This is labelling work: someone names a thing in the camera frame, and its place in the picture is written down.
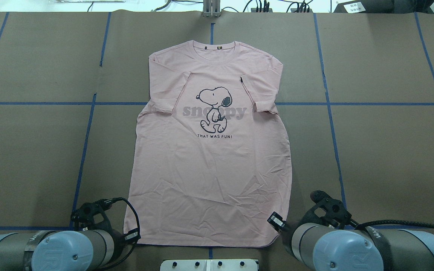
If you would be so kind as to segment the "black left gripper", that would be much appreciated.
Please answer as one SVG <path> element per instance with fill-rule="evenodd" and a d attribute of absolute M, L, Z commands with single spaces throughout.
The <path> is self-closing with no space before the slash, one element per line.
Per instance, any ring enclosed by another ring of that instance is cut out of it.
<path fill-rule="evenodd" d="M 115 250 L 122 250 L 126 245 L 134 245 L 140 238 L 140 228 L 134 228 L 127 233 L 120 234 L 115 241 Z"/>

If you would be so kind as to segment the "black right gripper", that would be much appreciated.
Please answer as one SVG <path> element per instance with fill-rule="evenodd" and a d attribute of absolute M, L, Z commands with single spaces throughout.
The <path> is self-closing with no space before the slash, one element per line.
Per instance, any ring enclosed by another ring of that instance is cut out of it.
<path fill-rule="evenodd" d="M 267 222 L 278 233 L 284 235 L 292 235 L 293 233 L 290 224 L 287 223 L 277 212 L 272 212 L 272 214 L 267 218 Z"/>

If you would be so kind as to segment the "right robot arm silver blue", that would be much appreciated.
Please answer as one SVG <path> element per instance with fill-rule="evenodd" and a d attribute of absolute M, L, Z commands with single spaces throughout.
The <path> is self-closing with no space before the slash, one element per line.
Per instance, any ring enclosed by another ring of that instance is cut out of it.
<path fill-rule="evenodd" d="M 289 254 L 312 271 L 434 271 L 434 234 L 426 231 L 337 229 L 286 222 L 276 212 L 267 221 Z"/>

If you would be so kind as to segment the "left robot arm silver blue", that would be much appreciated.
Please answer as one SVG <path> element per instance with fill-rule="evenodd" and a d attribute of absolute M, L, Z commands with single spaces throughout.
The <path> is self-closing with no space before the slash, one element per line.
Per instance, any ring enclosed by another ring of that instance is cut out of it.
<path fill-rule="evenodd" d="M 0 234 L 0 271 L 103 271 L 123 262 L 124 248 L 139 239 L 138 229 Z"/>

